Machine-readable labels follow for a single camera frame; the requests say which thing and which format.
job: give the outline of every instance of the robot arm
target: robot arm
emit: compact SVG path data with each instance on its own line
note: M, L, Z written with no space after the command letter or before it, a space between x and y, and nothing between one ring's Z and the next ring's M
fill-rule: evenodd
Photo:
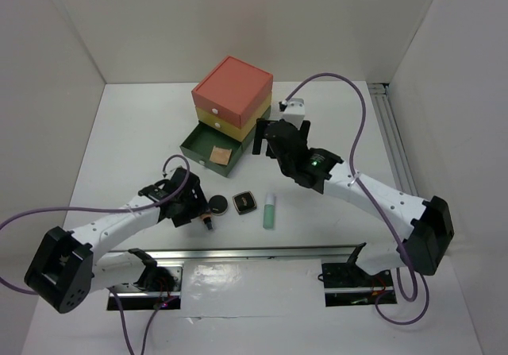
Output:
M252 153L259 154L261 140L266 139L267 156L277 159L285 176L302 187L343 199L381 218L356 182L361 178L394 225L414 270L422 275L433 275L454 234L448 204L436 196L426 201L406 195L365 174L353 174L342 158L325 149L309 149L310 123L303 120L303 100L292 98L280 106L283 119L258 121ZM369 275L405 266L394 241L360 245L350 260Z
M93 291L121 283L139 288L152 284L160 274L157 263L140 249L102 258L111 249L137 232L170 218L175 227L200 217L211 230L208 202L199 178L190 173L183 189L172 200L157 207L139 210L167 198L187 173L177 168L171 179L163 179L138 192L121 209L74 230L49 230L40 243L25 283L60 313L75 309Z

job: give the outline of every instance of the wire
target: wire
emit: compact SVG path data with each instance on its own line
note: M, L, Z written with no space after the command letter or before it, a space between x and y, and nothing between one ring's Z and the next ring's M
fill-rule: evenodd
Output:
M393 323L394 325L397 325L397 326L412 325L413 323L416 323L420 319L423 318L423 316L426 314L427 310L429 309L430 293L429 293L429 285L427 285L427 281L425 280L425 277L421 274L420 274L420 277L421 277L421 281L423 283L423 288L425 289L425 295L426 295L425 305L424 305L423 309L421 310L421 313L416 318L413 318L413 319L411 319L409 321L405 321L405 322L395 321L392 318L388 318L379 308L379 301L381 300L381 298L384 297L385 295L387 295L388 293L390 293L390 291L385 291L383 294L378 295L378 297L375 299L375 302L374 302L375 309L377 310L377 312L381 316L381 318L383 318L385 321L388 321L389 323Z
M117 306L118 306L118 312L120 313L120 320L121 320L121 329L122 329L122 331L124 333L125 344L127 345L127 349L129 350L129 354L130 355L136 355L134 353L133 346L130 343L129 333L127 332L127 324L125 323L125 312L124 312L123 306L121 305L120 297L118 296L117 292L112 287L109 287L108 290L113 295L114 300L115 300L115 302L117 303ZM152 315L150 315L150 319L148 320L148 323L146 324L146 327L144 328L143 345L141 346L141 354L140 355L144 355L144 349L146 348L146 341L147 341L147 337L148 337L148 331L150 330L150 326L151 326L151 324L153 322L153 319L156 317L157 313L162 308L162 306L163 306L162 303L159 303L157 305L157 307L153 311Z
M383 286L383 289L374 290L374 287L375 287L374 279L379 281L381 286ZM371 295L371 297L374 297L378 294L383 294L386 291L386 289L387 289L387 285L384 283L383 279L380 276L376 276L375 278L372 278L372 295Z
M164 282L164 284L166 285L166 292L167 292L167 297L170 298L171 297L171 294L170 294L170 290L169 290L169 283L167 282L167 280L165 278L162 279L162 281Z
M339 280L331 280L330 278L327 278L325 280L323 274L318 275L317 279L320 280L324 284L333 284L333 285L336 285L337 287L343 287L344 286L344 284L342 282L340 282Z
M362 92L360 91L360 89L354 84L353 81L351 81L350 79L347 79L346 77L342 76L342 75L338 75L338 74L335 74L335 73L329 73L329 72L324 72L324 73L318 73L316 75L312 75L311 77L309 77L308 79L305 79L302 81L302 83L300 83L285 99L285 101L289 101L291 98L293 98L293 96L300 90L302 89L302 87L304 87L308 82L312 81L313 79L318 79L320 77L333 77L335 79L339 79L341 81L344 81L345 83L347 83L350 87L353 88L353 90L358 94L358 97L360 98L360 103L361 103L361 106L362 106L362 114L361 114L361 119L360 119L360 127L358 129L358 132L356 133L356 136L355 136L355 140L353 141L352 143L352 146L351 146L351 151L349 153L349 167L351 168L351 172L352 172L352 175L354 176L354 174L356 174L356 169L355 169L355 152L356 152L356 146L358 145L358 141L360 140L360 137L362 135L362 132L364 131L364 127L365 127L365 120L367 118L367 106L365 104L365 99L364 99L364 96L362 95ZM374 195L367 189L367 187L365 186L365 184L361 181L360 178L356 178L356 182L358 183L358 185L360 186L360 188L362 189L362 191L364 192L364 194L368 197L368 199L371 201L372 205L374 206L374 208L378 211L379 215L381 216L381 219L385 222L385 224L387 225L388 229L390 230L391 232L391 235L394 237L395 239L395 242L397 243L397 248L398 248L398 251L400 252L401 256L402 256L402 261L404 262L404 264L406 264L409 272L410 272L410 277L411 277L411 283L413 284L413 293L411 294L411 296L408 296L406 294L406 291L404 290L404 287L402 286L402 281L401 281L401 278L400 278L400 269L397 268L397 281L398 281L398 287L400 289L400 292L402 294L402 297L408 301L408 302L413 302L417 297L418 297L418 282L416 280L416 274L415 274L415 271L414 271L414 267L413 267L413 264L411 262L411 259L409 257L409 255L407 254L407 251L406 251L406 248L404 248L404 245L402 244L402 241L400 239L400 237L398 236L397 234L397 231L395 229L395 227L393 226L393 224L391 223L390 219L388 218L387 214L385 214L383 208L381 208L381 206L379 205L379 203L377 202L377 200L375 199ZM386 319L388 322L390 323L394 323L394 324L397 324L397 325L410 325L412 323L415 323L417 321L419 321L426 313L427 311L427 307L429 305L429 300L430 300L430 295L429 295L429 288L427 287L427 283L425 281L425 278L420 275L421 278L423 279L423 283L424 283L424 287L425 287L425 307L424 307L424 310L421 312L421 314L419 314L419 316L417 316L415 319L411 319L410 321L408 322L397 322L397 321L394 321L393 319L391 318L388 318L386 315L382 314L380 309L379 309L379 306L378 306L378 301L380 300L380 297L383 296L385 293L383 293L382 295L380 295L377 299L376 299L376 302L375 302L375 308L376 310L378 311L379 315L381 315L382 318Z
M157 303L162 302L162 294L164 293L164 285L162 285L162 281L157 279L156 280L160 285L160 293L159 293L159 299L157 300Z
M146 206L139 206L137 208L130 208L130 209L89 208L89 207L85 207L85 206L50 206L50 207L46 207L46 208L37 208L35 210L27 210L25 212L21 212L20 214L15 214L14 216L8 218L2 224L0 224L0 230L3 230L11 222L18 220L19 218L23 218L25 216L30 216L31 214L42 214L45 212L58 212L58 211L78 211L78 212L93 212L93 213L106 213L106 214L130 214L132 212L139 212L141 210L147 210L150 208L155 208L155 207L161 206L162 204L167 203L169 200L171 200L175 196L177 196L178 193L180 193L180 191L185 187L185 184L188 181L189 175L191 173L191 170L190 170L191 166L189 165L189 161L187 160L187 158L185 156L179 155L179 154L171 155L166 160L166 162L164 163L164 166L163 166L163 171L165 171L167 164L175 158L180 158L181 160L183 160L183 163L185 163L187 172L185 174L185 177L183 178L183 182L182 182L182 184L180 184L178 186L178 188L173 193L171 193L170 195L166 196L164 199L161 199L160 201L158 201L156 203L148 204ZM0 284L4 285L5 287L8 287L11 290L17 291L18 293L28 294L28 295L37 295L37 293L34 291L22 289L16 285L11 284L10 282L5 280L1 276L0 276Z

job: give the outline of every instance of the red wire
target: red wire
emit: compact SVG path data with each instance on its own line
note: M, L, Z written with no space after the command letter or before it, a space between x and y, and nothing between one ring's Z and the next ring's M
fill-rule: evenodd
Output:
M167 297L169 298L170 297L170 295L169 295L169 284L167 283L167 280L165 278L163 278L162 281L166 284Z
M384 283L383 279L380 276L376 276L375 278L383 285L383 290L379 290L379 291L374 290L374 287L375 287L374 279L372 279L372 295L371 296L378 295L379 293L382 293L387 289L387 285Z
M159 302L162 302L162 294L164 292L164 285L162 285L162 282L160 282L159 279L156 280L160 285L160 294L159 294Z

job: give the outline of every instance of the green bottle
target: green bottle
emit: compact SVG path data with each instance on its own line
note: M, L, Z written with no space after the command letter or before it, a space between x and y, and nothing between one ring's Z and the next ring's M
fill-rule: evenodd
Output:
M275 224L275 195L267 193L264 200L263 228L273 230Z

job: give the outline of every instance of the white cap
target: white cap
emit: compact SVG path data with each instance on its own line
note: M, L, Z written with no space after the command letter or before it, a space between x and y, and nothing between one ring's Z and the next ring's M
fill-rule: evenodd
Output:
M268 192L266 198L264 199L264 204L269 205L269 206L274 206L275 205L275 195L272 194L271 192Z

